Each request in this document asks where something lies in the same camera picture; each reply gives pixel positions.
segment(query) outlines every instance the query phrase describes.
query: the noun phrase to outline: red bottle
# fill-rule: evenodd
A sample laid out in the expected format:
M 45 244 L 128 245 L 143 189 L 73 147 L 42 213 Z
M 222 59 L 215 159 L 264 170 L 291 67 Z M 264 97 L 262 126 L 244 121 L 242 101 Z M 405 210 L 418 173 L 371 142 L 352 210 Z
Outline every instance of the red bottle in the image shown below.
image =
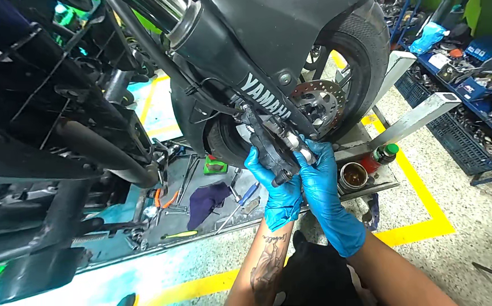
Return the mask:
M 381 145 L 365 156 L 359 163 L 371 174 L 383 164 L 389 164 L 395 160 L 395 156 L 399 152 L 399 147 L 395 143 Z

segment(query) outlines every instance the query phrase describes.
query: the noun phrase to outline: brake disc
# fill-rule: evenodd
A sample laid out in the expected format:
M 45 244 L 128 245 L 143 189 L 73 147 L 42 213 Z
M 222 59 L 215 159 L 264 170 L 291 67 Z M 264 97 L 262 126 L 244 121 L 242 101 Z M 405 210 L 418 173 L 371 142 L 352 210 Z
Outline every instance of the brake disc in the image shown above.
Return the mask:
M 330 80 L 301 83 L 290 98 L 312 120 L 320 137 L 336 127 L 344 115 L 345 92 Z

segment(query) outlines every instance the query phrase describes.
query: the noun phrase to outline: orange pliers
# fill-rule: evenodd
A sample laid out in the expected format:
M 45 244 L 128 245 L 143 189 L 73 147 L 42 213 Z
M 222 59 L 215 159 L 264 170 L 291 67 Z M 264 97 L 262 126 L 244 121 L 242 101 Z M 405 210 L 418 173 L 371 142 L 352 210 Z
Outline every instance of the orange pliers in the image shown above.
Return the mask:
M 174 196 L 172 199 L 170 199 L 168 202 L 166 202 L 164 205 L 161 205 L 161 202 L 159 201 L 159 195 L 161 194 L 161 188 L 159 188 L 157 191 L 155 191 L 155 196 L 154 196 L 154 204 L 155 207 L 157 207 L 157 211 L 155 212 L 155 226 L 159 225 L 159 219 L 161 218 L 161 211 L 167 207 L 169 207 L 170 204 L 172 204 L 176 198 L 178 197 L 178 191 L 174 193 Z

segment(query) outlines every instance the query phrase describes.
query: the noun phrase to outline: purple rag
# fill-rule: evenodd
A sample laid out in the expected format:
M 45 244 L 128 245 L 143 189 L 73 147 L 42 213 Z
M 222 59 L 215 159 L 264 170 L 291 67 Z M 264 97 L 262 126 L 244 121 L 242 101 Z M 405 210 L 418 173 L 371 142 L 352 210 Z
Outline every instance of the purple rag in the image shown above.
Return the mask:
M 210 184 L 197 188 L 189 197 L 189 222 L 187 230 L 194 230 L 208 218 L 214 208 L 223 206 L 223 200 L 231 195 L 231 189 L 226 183 Z

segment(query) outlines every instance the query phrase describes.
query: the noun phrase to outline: hand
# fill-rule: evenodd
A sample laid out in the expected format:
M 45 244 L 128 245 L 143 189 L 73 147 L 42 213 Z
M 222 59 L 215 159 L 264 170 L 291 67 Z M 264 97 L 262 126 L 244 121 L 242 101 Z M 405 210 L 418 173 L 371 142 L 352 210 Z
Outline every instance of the hand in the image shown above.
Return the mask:
M 289 221 L 297 220 L 303 202 L 299 176 L 295 175 L 289 182 L 273 187 L 271 182 L 275 175 L 259 163 L 259 151 L 254 146 L 251 147 L 244 165 L 269 191 L 269 199 L 265 206 L 265 222 L 270 231 L 276 231 Z
M 318 156 L 308 165 L 302 154 L 294 152 L 301 170 L 303 189 L 310 210 L 322 226 L 327 240 L 343 257 L 354 255 L 365 243 L 365 227 L 341 205 L 337 191 L 337 163 L 331 143 L 305 140 Z

